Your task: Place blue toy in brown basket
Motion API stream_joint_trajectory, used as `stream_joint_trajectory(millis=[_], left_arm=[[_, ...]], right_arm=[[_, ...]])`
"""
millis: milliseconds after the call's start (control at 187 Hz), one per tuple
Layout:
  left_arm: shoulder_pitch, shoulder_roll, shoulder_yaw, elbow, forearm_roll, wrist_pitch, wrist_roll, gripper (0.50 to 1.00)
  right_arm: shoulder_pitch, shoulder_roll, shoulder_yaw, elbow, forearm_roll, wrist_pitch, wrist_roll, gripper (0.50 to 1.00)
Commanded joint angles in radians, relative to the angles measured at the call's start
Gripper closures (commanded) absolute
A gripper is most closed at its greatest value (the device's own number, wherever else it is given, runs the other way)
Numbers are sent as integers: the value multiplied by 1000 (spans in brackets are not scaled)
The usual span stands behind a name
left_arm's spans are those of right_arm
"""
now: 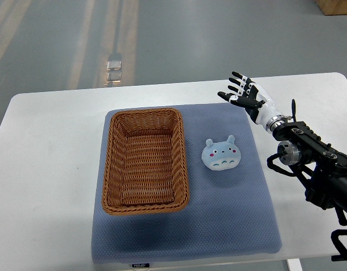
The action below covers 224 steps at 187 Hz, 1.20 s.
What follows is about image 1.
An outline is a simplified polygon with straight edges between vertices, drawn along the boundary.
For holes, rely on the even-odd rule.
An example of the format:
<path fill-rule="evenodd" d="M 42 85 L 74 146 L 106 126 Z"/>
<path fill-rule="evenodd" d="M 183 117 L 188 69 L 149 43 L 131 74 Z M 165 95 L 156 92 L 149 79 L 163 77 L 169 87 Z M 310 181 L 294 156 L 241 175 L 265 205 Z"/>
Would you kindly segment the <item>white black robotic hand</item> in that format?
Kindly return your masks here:
<path fill-rule="evenodd" d="M 287 122 L 286 117 L 276 108 L 274 100 L 260 84 L 235 71 L 229 81 L 232 83 L 228 86 L 229 91 L 220 91 L 218 96 L 234 106 L 244 108 L 255 124 L 272 133 L 279 125 Z"/>

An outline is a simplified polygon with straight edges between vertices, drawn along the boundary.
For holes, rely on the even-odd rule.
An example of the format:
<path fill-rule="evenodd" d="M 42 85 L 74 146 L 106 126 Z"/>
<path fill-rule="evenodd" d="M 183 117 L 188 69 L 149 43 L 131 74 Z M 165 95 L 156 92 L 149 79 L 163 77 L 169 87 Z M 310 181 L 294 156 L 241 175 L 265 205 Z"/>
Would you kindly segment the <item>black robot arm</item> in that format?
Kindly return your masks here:
<path fill-rule="evenodd" d="M 279 144 L 267 166 L 296 177 L 305 188 L 306 201 L 323 210 L 334 208 L 339 224 L 347 226 L 347 155 L 322 142 L 295 115 L 275 122 L 271 131 Z"/>

